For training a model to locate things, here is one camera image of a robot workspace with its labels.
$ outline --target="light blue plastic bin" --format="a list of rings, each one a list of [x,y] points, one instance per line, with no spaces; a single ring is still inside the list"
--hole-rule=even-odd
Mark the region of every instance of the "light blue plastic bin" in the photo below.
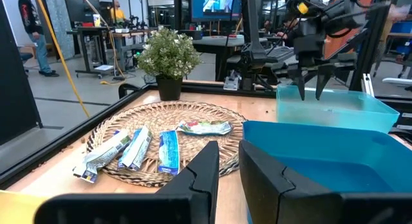
[[[277,87],[277,121],[289,124],[308,124],[344,127],[388,133],[399,112],[374,97],[358,92],[325,89],[321,99],[315,89],[305,89],[302,101],[297,86]]]
[[[387,134],[257,121],[245,122],[243,132],[245,140],[331,191],[412,192],[412,151]]]

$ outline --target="black flower pot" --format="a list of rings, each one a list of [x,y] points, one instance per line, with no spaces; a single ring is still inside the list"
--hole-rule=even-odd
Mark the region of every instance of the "black flower pot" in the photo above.
[[[156,76],[156,82],[159,88],[160,100],[172,101],[180,99],[183,78],[165,79],[162,76]]]

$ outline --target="blue jeans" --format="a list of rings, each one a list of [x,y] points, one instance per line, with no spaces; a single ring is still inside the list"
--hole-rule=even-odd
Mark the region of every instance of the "blue jeans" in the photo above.
[[[40,71],[45,73],[52,72],[49,63],[47,62],[46,39],[44,38],[44,35],[40,35],[37,40],[34,39],[34,36],[30,33],[28,34],[28,36],[36,47],[36,58],[37,62],[39,63]]]

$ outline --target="snack bar wrapper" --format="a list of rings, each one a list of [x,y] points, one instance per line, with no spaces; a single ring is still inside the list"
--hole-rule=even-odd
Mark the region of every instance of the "snack bar wrapper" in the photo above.
[[[129,147],[124,150],[122,157],[118,161],[118,168],[128,168],[133,171],[139,170],[151,139],[152,133],[146,126],[137,129]]]
[[[176,131],[160,133],[159,171],[176,176],[180,169],[179,142]]]
[[[228,121],[212,122],[184,122],[181,121],[177,131],[183,131],[187,135],[226,135],[232,131]]]
[[[131,142],[126,130],[121,130],[100,147],[88,153],[83,162],[73,169],[73,174],[87,182],[95,183],[97,171],[106,166]]]

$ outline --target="potted plant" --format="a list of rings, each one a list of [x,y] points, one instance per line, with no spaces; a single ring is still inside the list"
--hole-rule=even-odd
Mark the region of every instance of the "potted plant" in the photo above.
[[[183,77],[201,62],[199,54],[193,48],[192,37],[167,28],[152,34],[137,56],[138,66],[156,77],[162,101],[179,100]]]

